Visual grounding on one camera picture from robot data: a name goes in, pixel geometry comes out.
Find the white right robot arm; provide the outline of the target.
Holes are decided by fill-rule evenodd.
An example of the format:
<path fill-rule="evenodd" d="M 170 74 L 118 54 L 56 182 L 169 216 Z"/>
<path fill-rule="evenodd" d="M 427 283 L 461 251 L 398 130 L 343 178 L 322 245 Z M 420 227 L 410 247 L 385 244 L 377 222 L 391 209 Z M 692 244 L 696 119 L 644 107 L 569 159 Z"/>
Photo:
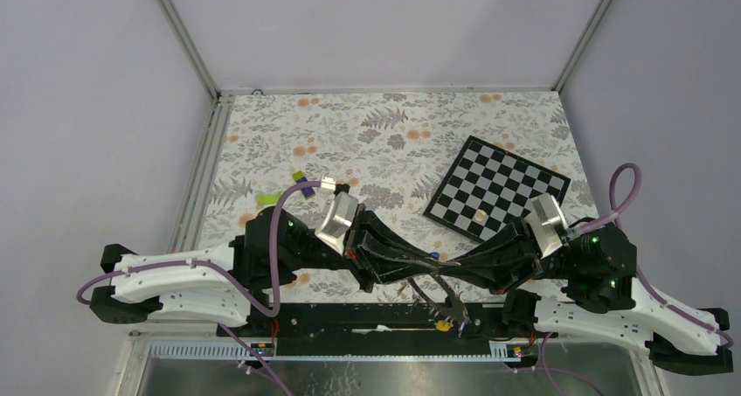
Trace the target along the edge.
<path fill-rule="evenodd" d="M 646 355 L 664 371 L 687 376 L 729 373 L 723 309 L 691 309 L 649 291 L 637 273 L 637 248 L 614 224 L 568 230 L 549 194 L 491 239 L 445 265 L 453 277 L 505 295 L 502 327 L 600 339 Z"/>

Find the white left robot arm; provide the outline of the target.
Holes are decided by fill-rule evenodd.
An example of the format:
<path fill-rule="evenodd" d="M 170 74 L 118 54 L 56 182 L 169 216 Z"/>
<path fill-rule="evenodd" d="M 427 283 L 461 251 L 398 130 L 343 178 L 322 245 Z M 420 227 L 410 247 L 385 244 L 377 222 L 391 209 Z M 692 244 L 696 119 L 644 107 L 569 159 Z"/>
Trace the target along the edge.
<path fill-rule="evenodd" d="M 443 268 L 365 210 L 346 186 L 324 178 L 316 187 L 328 197 L 317 227 L 289 213 L 281 195 L 242 234 L 214 247 L 140 255 L 111 244 L 101 256 L 101 274 L 80 287 L 76 300 L 105 323 L 141 323 L 171 313 L 258 336 L 280 314 L 280 289 L 299 270 L 345 270 L 370 292 Z"/>

